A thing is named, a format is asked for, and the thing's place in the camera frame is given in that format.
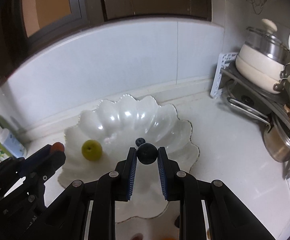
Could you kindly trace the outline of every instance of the metal saucepan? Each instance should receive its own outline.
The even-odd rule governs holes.
[[[243,104],[231,97],[227,98],[229,105],[242,113],[266,124],[263,131],[263,141],[270,156],[277,162],[283,163],[290,159],[290,130],[272,112],[271,120],[254,108]]]

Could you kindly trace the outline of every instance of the metal handle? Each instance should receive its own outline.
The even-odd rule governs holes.
[[[271,126],[269,119],[265,114],[262,114],[261,112],[255,110],[254,108],[246,104],[243,104],[242,102],[235,100],[233,98],[228,97],[227,101],[230,106],[232,106],[235,109],[240,110],[245,115],[252,117],[253,119],[259,120],[268,126]]]

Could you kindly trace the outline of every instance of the metal screw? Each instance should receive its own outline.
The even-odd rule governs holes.
[[[117,177],[118,175],[119,175],[119,173],[118,173],[117,171],[111,171],[111,172],[109,173],[109,176],[112,177],[112,178],[115,178],[115,177]]]
[[[220,180],[216,179],[213,181],[213,184],[216,186],[216,187],[221,187],[223,186],[223,182],[221,182]]]
[[[74,180],[73,182],[72,182],[72,185],[74,186],[74,187],[79,187],[80,185],[82,184],[82,182],[80,181],[80,180]]]
[[[34,200],[35,200],[35,196],[34,196],[34,195],[29,195],[29,197],[28,197],[28,201],[29,201],[30,203],[32,203]]]
[[[183,177],[186,176],[186,172],[184,172],[184,171],[178,171],[178,172],[176,173],[176,175],[177,175],[178,177],[180,177],[180,178],[183,178]]]

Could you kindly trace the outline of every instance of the dark round fruit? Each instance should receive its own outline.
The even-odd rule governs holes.
[[[137,149],[138,160],[145,164],[152,164],[157,159],[157,149],[150,143],[143,143]]]
[[[137,138],[135,141],[137,147],[141,146],[143,143],[146,143],[144,138]]]

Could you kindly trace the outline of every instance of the countertop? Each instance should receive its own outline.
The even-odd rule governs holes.
[[[207,92],[162,105],[168,103],[176,107],[180,119],[193,125],[191,140],[199,147],[200,157],[191,173],[199,180],[222,180],[275,239],[286,239],[290,234],[290,190],[282,178],[283,164],[274,161],[263,144],[260,124],[233,112],[222,98],[212,99]],[[63,133],[31,142],[28,154],[56,141],[64,143]],[[47,206],[63,191],[57,182],[60,171],[45,183]],[[170,203],[160,217],[133,218],[117,224],[116,238],[129,240],[141,233],[144,240],[178,239],[178,229],[173,225],[178,208],[178,203]]]

